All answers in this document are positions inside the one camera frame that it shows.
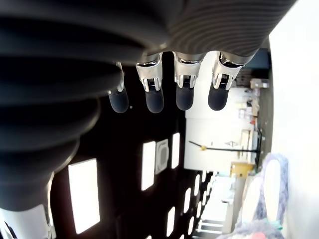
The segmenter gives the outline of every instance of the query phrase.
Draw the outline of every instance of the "plush toy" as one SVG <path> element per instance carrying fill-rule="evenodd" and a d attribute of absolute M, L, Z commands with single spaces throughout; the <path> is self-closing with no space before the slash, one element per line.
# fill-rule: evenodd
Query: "plush toy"
<path fill-rule="evenodd" d="M 234 232 L 217 239 L 284 239 L 287 203 L 288 161 L 280 154 L 268 154 L 248 188 Z"/>

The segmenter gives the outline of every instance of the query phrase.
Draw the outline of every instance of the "white wall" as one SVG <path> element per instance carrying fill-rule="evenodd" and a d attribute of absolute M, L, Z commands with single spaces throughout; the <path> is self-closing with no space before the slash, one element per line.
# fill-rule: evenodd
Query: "white wall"
<path fill-rule="evenodd" d="M 270 35 L 272 151 L 289 162 L 287 239 L 318 238 L 319 1 L 299 0 Z"/>
<path fill-rule="evenodd" d="M 229 172 L 231 161 L 237 160 L 237 152 L 200 151 L 194 141 L 208 147 L 231 148 L 225 143 L 240 143 L 242 129 L 252 129 L 249 120 L 240 119 L 237 102 L 246 101 L 250 96 L 243 88 L 231 88 L 226 107 L 213 111 L 207 102 L 211 84 L 213 60 L 216 52 L 209 52 L 201 64 L 194 88 L 194 103 L 186 111 L 186 145 L 184 167 L 194 170 Z"/>

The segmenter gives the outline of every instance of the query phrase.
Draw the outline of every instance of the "rectangular light panel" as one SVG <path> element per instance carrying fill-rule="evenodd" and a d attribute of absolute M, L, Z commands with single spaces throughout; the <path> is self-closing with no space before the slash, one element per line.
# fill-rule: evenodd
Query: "rectangular light panel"
<path fill-rule="evenodd" d="M 203 195 L 203 206 L 205 206 L 206 204 L 206 191 L 204 192 L 204 195 Z"/>
<path fill-rule="evenodd" d="M 155 141 L 143 144 L 142 191 L 146 190 L 154 183 L 155 151 Z"/>
<path fill-rule="evenodd" d="M 187 213 L 187 211 L 188 211 L 188 209 L 189 209 L 190 191 L 191 191 L 191 189 L 188 188 L 188 189 L 186 190 L 186 193 L 185 193 L 184 213 Z"/>
<path fill-rule="evenodd" d="M 199 218 L 201 213 L 201 202 L 198 203 L 196 217 Z"/>
<path fill-rule="evenodd" d="M 190 235 L 193 232 L 193 226 L 194 226 L 194 217 L 191 217 L 191 219 L 189 220 L 188 235 Z"/>
<path fill-rule="evenodd" d="M 96 159 L 68 169 L 75 231 L 80 234 L 100 221 Z"/>
<path fill-rule="evenodd" d="M 201 182 L 205 182 L 206 181 L 206 170 L 203 171 L 203 175 L 201 177 Z"/>
<path fill-rule="evenodd" d="M 174 230 L 175 207 L 172 207 L 167 216 L 166 236 L 169 237 Z"/>
<path fill-rule="evenodd" d="M 195 188 L 194 188 L 194 196 L 197 196 L 198 191 L 199 191 L 199 174 L 195 178 Z"/>
<path fill-rule="evenodd" d="M 179 163 L 179 133 L 173 135 L 173 151 L 171 156 L 171 168 L 176 168 Z"/>

